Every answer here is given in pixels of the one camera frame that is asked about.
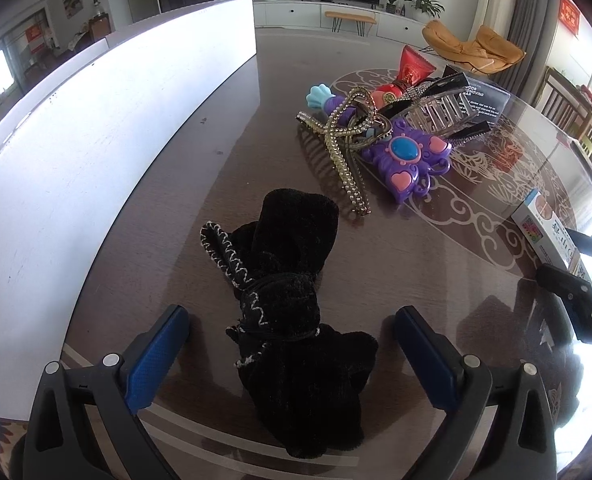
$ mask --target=blue gripper pad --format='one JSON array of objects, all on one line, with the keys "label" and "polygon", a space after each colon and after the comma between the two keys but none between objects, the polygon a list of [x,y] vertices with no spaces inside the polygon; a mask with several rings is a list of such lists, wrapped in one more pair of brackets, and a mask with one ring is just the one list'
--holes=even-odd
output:
[{"label": "blue gripper pad", "polygon": [[394,333],[431,405],[446,412],[456,410],[464,376],[460,353],[413,306],[398,310]]},{"label": "blue gripper pad", "polygon": [[132,414],[151,405],[158,386],[189,335],[189,314],[170,306],[152,329],[138,335],[124,353],[121,378]]}]

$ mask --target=blue oval gem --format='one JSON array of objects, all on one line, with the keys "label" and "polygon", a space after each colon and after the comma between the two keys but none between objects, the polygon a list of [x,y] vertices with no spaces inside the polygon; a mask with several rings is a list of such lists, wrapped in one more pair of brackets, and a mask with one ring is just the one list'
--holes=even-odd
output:
[{"label": "blue oval gem", "polygon": [[418,144],[407,137],[398,137],[391,142],[391,151],[401,160],[414,160],[418,156]]}]

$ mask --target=silver screw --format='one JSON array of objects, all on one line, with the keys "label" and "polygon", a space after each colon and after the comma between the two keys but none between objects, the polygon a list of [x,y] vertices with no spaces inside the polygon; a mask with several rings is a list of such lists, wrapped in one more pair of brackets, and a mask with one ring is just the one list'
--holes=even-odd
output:
[{"label": "silver screw", "polygon": [[536,375],[536,373],[538,372],[538,370],[532,363],[525,363],[524,365],[522,365],[522,369],[525,370],[525,373],[527,375]]},{"label": "silver screw", "polygon": [[480,359],[478,359],[475,355],[466,355],[463,361],[470,368],[478,368],[480,366]]},{"label": "silver screw", "polygon": [[118,354],[107,354],[102,359],[102,364],[105,366],[115,366],[120,361],[120,356]]},{"label": "silver screw", "polygon": [[58,363],[58,361],[51,361],[47,366],[45,366],[45,372],[47,372],[49,375],[55,374],[58,371],[58,368],[60,368],[60,363]]}]

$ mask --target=potted plant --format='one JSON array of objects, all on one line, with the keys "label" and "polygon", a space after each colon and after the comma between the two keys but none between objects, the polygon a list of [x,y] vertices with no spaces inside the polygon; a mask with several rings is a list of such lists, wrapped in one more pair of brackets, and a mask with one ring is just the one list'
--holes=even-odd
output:
[{"label": "potted plant", "polygon": [[396,2],[398,0],[388,0],[388,4],[385,6],[385,10],[390,14],[396,14]]},{"label": "potted plant", "polygon": [[412,2],[410,7],[409,17],[422,23],[427,23],[429,20],[434,18],[440,18],[441,12],[445,11],[445,8],[440,2],[436,0],[405,0],[406,2]]}]

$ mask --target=light blue shell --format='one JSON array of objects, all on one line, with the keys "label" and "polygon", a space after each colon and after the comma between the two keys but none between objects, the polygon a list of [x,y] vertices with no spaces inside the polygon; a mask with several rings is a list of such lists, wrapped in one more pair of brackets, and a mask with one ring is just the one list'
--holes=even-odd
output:
[{"label": "light blue shell", "polygon": [[327,85],[312,86],[307,95],[307,106],[313,110],[321,109],[329,98],[335,97]]}]

